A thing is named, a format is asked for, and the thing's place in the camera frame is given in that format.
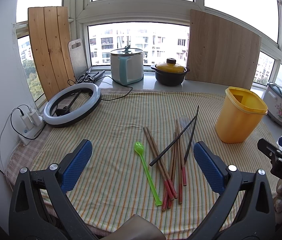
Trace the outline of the black pot yellow lid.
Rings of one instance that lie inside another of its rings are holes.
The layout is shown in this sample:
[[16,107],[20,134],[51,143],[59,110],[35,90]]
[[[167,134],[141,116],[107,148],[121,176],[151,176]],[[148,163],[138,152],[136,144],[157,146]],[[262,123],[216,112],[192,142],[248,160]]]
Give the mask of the black pot yellow lid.
[[155,71],[156,80],[165,86],[175,87],[181,85],[189,68],[181,66],[173,58],[167,58],[165,62],[151,67]]

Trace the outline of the light oak wood board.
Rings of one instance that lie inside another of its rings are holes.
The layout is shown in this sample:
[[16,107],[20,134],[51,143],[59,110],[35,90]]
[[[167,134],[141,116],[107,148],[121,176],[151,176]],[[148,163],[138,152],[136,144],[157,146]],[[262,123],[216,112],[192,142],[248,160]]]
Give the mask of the light oak wood board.
[[190,11],[190,37],[185,79],[250,89],[261,37],[224,18]]

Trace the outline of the striped table cloth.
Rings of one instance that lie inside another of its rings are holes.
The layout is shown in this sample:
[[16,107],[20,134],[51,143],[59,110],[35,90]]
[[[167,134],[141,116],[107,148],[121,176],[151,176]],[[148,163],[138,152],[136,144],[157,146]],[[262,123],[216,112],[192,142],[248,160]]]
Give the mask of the striped table cloth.
[[240,171],[266,171],[272,192],[277,179],[270,173],[270,161],[257,149],[264,138],[275,143],[264,123],[259,123],[249,137],[239,144],[222,142],[215,123],[224,102],[222,94],[194,92],[150,92],[105,89],[102,101],[88,117],[65,128],[47,128],[27,146],[19,147],[7,165],[7,178],[16,181],[22,167],[44,170],[58,163],[83,140],[92,142],[93,154],[79,181],[67,195],[83,221],[101,233],[117,230],[132,215],[137,214],[157,226],[167,239],[185,239],[207,215],[218,198],[202,174],[194,156],[185,164],[187,185],[183,187],[183,202],[174,201],[162,211],[154,202],[134,143],[144,146],[144,159],[153,159],[143,127],[148,127],[159,150],[174,139],[176,120],[182,115],[198,121],[195,141],[203,141],[226,164]]

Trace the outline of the yellow plastic bin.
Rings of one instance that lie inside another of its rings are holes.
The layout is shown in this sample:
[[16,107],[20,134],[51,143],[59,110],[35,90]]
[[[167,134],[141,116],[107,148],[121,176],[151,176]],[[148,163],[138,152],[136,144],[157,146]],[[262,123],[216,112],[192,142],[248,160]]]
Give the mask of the yellow plastic bin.
[[217,135],[228,144],[244,142],[267,113],[267,105],[256,93],[230,86],[215,124]]

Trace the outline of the black scissors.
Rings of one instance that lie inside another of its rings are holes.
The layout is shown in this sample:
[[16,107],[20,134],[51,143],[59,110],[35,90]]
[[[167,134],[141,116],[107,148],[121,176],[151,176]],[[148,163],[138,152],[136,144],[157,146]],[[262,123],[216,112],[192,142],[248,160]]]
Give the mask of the black scissors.
[[76,79],[76,83],[96,83],[103,77],[104,73],[105,71],[102,70],[101,72],[91,74],[91,72],[87,70],[84,74]]

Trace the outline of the white plastic cutting board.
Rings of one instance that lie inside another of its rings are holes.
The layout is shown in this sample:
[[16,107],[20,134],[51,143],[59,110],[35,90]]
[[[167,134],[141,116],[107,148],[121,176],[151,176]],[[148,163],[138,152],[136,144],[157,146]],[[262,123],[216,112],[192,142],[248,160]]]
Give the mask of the white plastic cutting board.
[[70,41],[68,46],[74,76],[77,79],[88,69],[84,44],[82,39],[78,38]]

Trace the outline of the white power strip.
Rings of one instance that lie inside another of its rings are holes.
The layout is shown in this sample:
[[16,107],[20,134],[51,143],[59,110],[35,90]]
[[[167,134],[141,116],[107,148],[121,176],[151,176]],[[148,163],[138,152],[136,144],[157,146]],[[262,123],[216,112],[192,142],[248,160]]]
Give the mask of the white power strip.
[[21,121],[24,128],[21,130],[21,135],[19,136],[24,145],[28,145],[31,139],[34,139],[39,135],[40,131],[43,129],[45,123],[43,117],[39,115],[36,109],[31,108],[23,115],[20,114]]

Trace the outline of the black chopstick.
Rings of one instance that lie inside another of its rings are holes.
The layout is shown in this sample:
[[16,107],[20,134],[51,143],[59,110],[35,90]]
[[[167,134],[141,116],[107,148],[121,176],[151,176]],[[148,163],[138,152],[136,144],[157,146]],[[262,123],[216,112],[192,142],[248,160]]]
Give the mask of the black chopstick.
[[180,139],[180,137],[183,135],[183,133],[190,127],[190,125],[197,119],[197,115],[195,115],[188,123],[187,125],[185,126],[185,128],[182,129],[182,131],[177,135],[177,137],[172,141],[170,142],[170,144],[168,144],[168,146],[166,146],[166,148],[164,150],[162,150],[162,152],[157,156],[155,157],[150,163],[149,165],[150,166],[153,166],[155,165],[155,163],[157,163],[157,161],[159,161],[159,159],[161,159],[161,157],[163,155],[165,155],[165,153],[176,143],[176,141],[178,139]]
[[196,128],[196,122],[197,122],[197,118],[198,118],[199,109],[200,109],[200,106],[197,106],[196,115],[194,117],[193,126],[192,126],[191,133],[190,133],[190,136],[189,136],[189,143],[188,143],[187,150],[186,150],[185,156],[184,156],[184,163],[187,162],[187,158],[188,158],[190,150],[191,150],[191,145],[193,144],[193,137],[194,137],[194,132],[195,132],[195,128]]

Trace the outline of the green plastic spoon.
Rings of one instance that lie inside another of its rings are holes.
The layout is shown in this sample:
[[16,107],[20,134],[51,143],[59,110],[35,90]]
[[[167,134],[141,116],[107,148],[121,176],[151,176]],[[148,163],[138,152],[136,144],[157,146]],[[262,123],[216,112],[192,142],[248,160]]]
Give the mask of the green plastic spoon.
[[158,196],[158,193],[157,193],[156,188],[153,184],[152,177],[150,175],[148,166],[147,166],[145,159],[144,159],[144,146],[141,142],[137,141],[137,142],[134,143],[133,148],[134,148],[134,151],[139,155],[139,157],[141,159],[145,175],[147,177],[147,180],[148,180],[149,185],[150,185],[151,192],[152,192],[154,200],[155,200],[155,205],[161,206],[163,202],[160,200],[160,198]]

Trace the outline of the white teal electric cooker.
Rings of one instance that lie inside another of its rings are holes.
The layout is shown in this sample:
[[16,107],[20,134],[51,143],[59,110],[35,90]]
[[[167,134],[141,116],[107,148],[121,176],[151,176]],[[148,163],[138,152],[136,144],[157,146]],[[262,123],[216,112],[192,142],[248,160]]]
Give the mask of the white teal electric cooker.
[[117,83],[127,86],[144,77],[143,51],[130,45],[110,52],[111,75]]

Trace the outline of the pine wood board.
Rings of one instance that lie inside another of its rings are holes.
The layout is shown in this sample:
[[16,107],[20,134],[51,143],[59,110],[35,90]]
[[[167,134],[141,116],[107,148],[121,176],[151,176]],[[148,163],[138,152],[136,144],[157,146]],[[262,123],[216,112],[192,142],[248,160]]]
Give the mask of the pine wood board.
[[66,7],[28,8],[29,39],[46,100],[69,87],[74,70],[69,53],[70,29]]

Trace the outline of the floral white rice cooker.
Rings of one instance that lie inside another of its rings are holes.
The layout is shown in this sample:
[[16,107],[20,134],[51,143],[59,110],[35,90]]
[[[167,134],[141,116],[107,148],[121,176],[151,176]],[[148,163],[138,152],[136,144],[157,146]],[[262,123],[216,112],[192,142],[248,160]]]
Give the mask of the floral white rice cooker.
[[268,82],[262,100],[268,107],[268,115],[282,126],[282,86]]

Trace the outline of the clear plastic spoon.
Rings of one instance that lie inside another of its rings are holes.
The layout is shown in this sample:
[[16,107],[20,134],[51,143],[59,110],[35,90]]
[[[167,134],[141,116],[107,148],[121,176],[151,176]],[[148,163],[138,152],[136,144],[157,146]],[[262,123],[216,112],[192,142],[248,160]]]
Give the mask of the clear plastic spoon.
[[[179,119],[179,122],[180,122],[180,125],[181,125],[181,128],[182,130],[185,128],[185,126],[187,126],[187,124],[190,122],[190,119],[185,116],[185,115],[182,115]],[[190,141],[190,138],[191,138],[191,134],[192,134],[192,130],[193,130],[193,127],[194,127],[194,121],[190,124],[190,126],[185,130],[185,132],[183,133],[185,135],[185,138],[186,138],[186,141],[187,141],[187,144],[189,143]],[[190,146],[190,150],[193,151],[193,148],[194,148],[194,145],[195,145],[195,141],[194,141],[194,137],[191,141],[191,146]]]

